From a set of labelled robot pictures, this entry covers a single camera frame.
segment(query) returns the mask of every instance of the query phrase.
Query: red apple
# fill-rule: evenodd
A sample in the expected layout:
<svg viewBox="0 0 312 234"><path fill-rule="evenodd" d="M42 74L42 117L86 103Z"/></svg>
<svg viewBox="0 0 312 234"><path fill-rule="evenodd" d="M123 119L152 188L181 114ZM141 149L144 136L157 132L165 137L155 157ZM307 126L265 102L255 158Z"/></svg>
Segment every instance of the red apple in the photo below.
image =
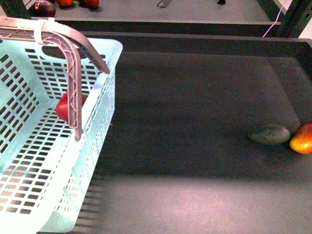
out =
<svg viewBox="0 0 312 234"><path fill-rule="evenodd" d="M35 10L40 17L55 17L56 7L47 0L38 0L35 3Z"/></svg>
<svg viewBox="0 0 312 234"><path fill-rule="evenodd" d="M57 116L61 119L63 119L64 121L68 122L68 102L67 102L67 92L61 97L61 99L58 102L58 105L56 107L56 113ZM81 98L81 102L82 102L82 106L84 105L84 103L86 102L87 97L85 97L84 95L82 95Z"/></svg>
<svg viewBox="0 0 312 234"><path fill-rule="evenodd" d="M85 0L85 3L90 8L97 8L99 6L99 0Z"/></svg>

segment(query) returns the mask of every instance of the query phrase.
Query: green mango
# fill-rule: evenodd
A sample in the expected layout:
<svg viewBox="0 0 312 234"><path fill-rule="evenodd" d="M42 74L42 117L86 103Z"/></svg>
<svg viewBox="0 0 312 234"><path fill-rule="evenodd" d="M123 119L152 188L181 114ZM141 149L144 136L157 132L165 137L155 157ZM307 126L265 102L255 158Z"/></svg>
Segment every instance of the green mango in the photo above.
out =
<svg viewBox="0 0 312 234"><path fill-rule="evenodd" d="M287 128L280 124L265 124L253 129L248 137L250 140L265 144L279 145L289 140L291 133Z"/></svg>

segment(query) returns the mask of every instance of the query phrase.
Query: mango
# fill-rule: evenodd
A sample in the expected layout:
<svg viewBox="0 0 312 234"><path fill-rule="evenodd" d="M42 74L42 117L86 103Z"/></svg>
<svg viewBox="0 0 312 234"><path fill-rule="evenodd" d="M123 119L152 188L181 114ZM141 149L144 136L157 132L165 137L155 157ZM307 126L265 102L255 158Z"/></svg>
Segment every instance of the mango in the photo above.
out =
<svg viewBox="0 0 312 234"><path fill-rule="evenodd" d="M312 121L299 126L290 141L290 147L300 154L312 153Z"/></svg>
<svg viewBox="0 0 312 234"><path fill-rule="evenodd" d="M287 128L280 124L265 124L253 129L248 137L250 140L265 144L279 145L289 140L291 134Z"/></svg>

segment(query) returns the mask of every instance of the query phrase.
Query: light blue basket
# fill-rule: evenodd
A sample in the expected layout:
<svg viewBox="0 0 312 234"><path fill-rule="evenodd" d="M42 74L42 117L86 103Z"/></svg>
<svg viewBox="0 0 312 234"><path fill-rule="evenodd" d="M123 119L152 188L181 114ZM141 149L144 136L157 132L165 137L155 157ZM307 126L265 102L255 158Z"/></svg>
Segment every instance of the light blue basket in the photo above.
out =
<svg viewBox="0 0 312 234"><path fill-rule="evenodd" d="M120 42L89 39L110 74L81 60L81 140L55 107L67 91L66 60L35 42L0 43L1 233L68 232L75 225L115 109Z"/></svg>

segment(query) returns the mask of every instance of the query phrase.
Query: basket handle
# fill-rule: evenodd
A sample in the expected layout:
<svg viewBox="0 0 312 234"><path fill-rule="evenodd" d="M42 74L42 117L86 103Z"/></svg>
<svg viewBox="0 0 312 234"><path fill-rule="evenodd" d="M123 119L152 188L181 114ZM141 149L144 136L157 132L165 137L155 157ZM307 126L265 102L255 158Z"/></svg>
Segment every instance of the basket handle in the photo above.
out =
<svg viewBox="0 0 312 234"><path fill-rule="evenodd" d="M38 39L35 38L33 32L38 34L36 31L40 29L40 42L54 44L64 53L68 75L68 123L70 128L75 129L75 139L80 140L82 134L81 61L74 44L82 50L100 71L109 74L110 70L90 41L82 33L56 22L48 22L47 20L41 20L41 22L37 20L37 22L34 23L34 20L29 19L0 17L0 39L37 41Z"/></svg>

